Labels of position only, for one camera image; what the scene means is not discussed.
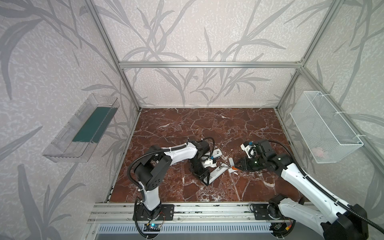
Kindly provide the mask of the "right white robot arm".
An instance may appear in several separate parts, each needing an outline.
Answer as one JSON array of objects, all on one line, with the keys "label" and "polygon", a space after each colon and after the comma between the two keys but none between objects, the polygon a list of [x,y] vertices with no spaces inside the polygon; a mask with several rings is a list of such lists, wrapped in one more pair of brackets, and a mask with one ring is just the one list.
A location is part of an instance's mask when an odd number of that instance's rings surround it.
[{"label": "right white robot arm", "polygon": [[245,172],[269,170],[299,190],[316,210],[307,208],[285,195],[269,200],[269,214],[272,218],[289,218],[312,229],[325,240],[366,240],[369,237],[368,224],[363,221],[367,212],[360,205],[348,205],[322,185],[303,174],[287,154],[274,155],[268,160],[244,158],[235,168]]}]

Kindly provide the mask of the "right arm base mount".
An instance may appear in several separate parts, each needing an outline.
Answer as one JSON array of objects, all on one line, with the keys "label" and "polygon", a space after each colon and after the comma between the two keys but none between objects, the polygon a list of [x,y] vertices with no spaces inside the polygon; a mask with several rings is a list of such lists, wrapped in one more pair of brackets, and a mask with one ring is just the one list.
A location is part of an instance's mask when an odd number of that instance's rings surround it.
[{"label": "right arm base mount", "polygon": [[254,214],[255,220],[280,220],[281,217],[273,216],[269,212],[269,204],[250,204],[250,210]]}]

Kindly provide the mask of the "clear plastic wall tray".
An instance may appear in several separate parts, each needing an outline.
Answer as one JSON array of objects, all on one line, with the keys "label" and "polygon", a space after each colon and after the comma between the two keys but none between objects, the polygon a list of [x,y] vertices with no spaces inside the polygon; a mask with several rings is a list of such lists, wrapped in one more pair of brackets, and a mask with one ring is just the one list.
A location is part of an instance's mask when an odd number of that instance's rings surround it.
[{"label": "clear plastic wall tray", "polygon": [[54,163],[86,163],[120,107],[117,97],[90,94],[43,151]]}]

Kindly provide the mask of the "pink item in basket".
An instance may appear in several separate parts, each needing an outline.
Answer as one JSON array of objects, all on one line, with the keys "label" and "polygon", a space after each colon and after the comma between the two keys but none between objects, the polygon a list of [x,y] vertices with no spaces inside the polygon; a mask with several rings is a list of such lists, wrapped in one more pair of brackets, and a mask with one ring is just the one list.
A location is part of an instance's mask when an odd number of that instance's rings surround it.
[{"label": "pink item in basket", "polygon": [[325,156],[325,151],[321,147],[312,148],[312,153],[315,158],[323,158]]}]

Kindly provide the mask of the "white remote with coloured buttons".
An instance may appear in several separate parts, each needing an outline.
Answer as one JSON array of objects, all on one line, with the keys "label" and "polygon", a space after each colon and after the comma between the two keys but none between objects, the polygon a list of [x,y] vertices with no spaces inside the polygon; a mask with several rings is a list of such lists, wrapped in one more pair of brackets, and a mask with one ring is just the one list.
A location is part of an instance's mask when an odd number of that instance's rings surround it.
[{"label": "white remote with coloured buttons", "polygon": [[211,184],[214,180],[216,180],[219,176],[221,176],[225,171],[227,171],[230,166],[222,163],[219,167],[210,172],[209,176],[205,178],[207,184]]}]

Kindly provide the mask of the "aluminium cage frame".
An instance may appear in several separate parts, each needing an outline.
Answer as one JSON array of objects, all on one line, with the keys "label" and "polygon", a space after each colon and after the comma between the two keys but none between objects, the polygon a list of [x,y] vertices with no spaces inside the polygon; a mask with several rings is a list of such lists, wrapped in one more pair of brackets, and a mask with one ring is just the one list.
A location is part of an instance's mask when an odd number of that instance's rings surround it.
[{"label": "aluminium cage frame", "polygon": [[[360,149],[363,154],[371,161],[378,169],[384,168],[384,137],[377,136],[373,132],[365,131],[365,125],[384,124],[381,117],[366,113],[356,113],[348,110],[344,106],[344,102],[351,92],[353,82],[359,73],[364,56],[364,46],[376,36],[375,33],[368,33],[363,36],[362,30],[368,30],[375,12],[384,7],[383,2],[376,1],[324,1],[315,6],[306,9],[310,15],[315,15],[318,11],[327,10],[327,13],[322,20],[319,29],[315,33],[314,38],[309,44],[303,58],[297,62],[272,61],[263,62],[260,57],[255,57],[251,61],[228,61],[228,57],[233,56],[247,43],[249,39],[233,43],[227,50],[210,54],[207,61],[195,60],[189,61],[183,58],[173,58],[171,61],[162,61],[160,53],[155,53],[155,49],[149,45],[145,46],[144,51],[148,54],[154,54],[153,57],[145,57],[142,61],[132,61],[130,58],[119,60],[117,53],[113,52],[112,56],[116,60],[118,71],[123,72],[125,69],[203,69],[203,70],[220,70],[227,71],[233,69],[294,69],[294,75],[291,77],[290,83],[285,88],[282,97],[277,103],[277,109],[283,109],[287,106],[289,99],[293,97],[296,91],[296,86],[300,78],[307,81],[312,87],[311,91],[303,91],[298,93],[300,100],[306,100],[310,105],[318,106],[319,103],[324,103],[335,109],[332,116],[336,116],[346,121],[346,124],[354,133],[353,139],[358,140],[359,144],[353,145],[350,140],[344,139],[343,133],[339,130],[331,130],[335,140],[342,147],[348,148],[349,153],[353,150]],[[337,18],[341,15],[344,8],[355,8],[360,13],[356,20],[352,40],[350,43],[351,51],[357,53],[354,62],[354,67],[350,71],[348,81],[342,86],[343,91],[340,96],[336,95],[333,89],[326,89],[322,69],[318,68],[315,73],[309,69],[309,63],[314,57],[314,54],[320,50],[321,44],[326,39],[336,39],[336,35],[331,35],[331,28],[337,26]]]}]

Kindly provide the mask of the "green circuit board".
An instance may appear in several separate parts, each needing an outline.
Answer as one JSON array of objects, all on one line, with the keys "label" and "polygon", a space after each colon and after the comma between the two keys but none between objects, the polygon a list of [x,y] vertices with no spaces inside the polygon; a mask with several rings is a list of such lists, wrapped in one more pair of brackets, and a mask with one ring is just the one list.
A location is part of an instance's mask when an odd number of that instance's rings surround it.
[{"label": "green circuit board", "polygon": [[143,232],[160,232],[162,228],[162,224],[144,224]]}]

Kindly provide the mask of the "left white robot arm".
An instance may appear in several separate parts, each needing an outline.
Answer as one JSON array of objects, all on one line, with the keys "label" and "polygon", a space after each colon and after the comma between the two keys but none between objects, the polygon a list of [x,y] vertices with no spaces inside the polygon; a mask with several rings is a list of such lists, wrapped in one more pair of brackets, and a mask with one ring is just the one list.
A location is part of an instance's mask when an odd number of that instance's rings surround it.
[{"label": "left white robot arm", "polygon": [[147,211],[153,212],[161,205],[159,185],[170,166],[176,163],[188,160],[192,174],[206,186],[209,185],[211,172],[203,166],[203,161],[208,160],[212,152],[205,139],[170,148],[151,146],[147,153],[129,166],[127,174],[131,182],[139,188]]}]

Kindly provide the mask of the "aluminium front rail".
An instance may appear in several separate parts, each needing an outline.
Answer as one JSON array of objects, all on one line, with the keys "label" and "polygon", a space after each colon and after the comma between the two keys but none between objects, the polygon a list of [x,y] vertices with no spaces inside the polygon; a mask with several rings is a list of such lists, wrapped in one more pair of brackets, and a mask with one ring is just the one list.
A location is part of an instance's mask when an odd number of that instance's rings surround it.
[{"label": "aluminium front rail", "polygon": [[[278,223],[268,215],[255,219],[250,209],[251,202],[179,202],[172,213],[171,223]],[[133,223],[133,203],[95,204],[88,224]]]}]

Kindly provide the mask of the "plain white remote control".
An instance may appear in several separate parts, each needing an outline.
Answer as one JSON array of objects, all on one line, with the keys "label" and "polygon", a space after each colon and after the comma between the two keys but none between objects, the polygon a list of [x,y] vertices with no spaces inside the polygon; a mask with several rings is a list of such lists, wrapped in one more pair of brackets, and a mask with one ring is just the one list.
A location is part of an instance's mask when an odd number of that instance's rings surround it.
[{"label": "plain white remote control", "polygon": [[212,160],[218,159],[218,158],[220,158],[222,155],[223,155],[223,153],[222,153],[222,151],[221,151],[220,149],[215,149],[215,150],[213,150],[213,152],[212,152],[211,159],[212,159]]}]

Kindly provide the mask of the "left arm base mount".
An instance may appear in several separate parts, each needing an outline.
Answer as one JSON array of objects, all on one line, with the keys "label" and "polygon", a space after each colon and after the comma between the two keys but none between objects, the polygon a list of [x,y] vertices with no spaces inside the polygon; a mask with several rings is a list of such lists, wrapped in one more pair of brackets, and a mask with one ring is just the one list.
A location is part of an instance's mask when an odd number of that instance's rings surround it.
[{"label": "left arm base mount", "polygon": [[154,210],[150,211],[143,203],[134,207],[133,220],[137,221],[172,221],[174,218],[175,205],[160,204]]}]

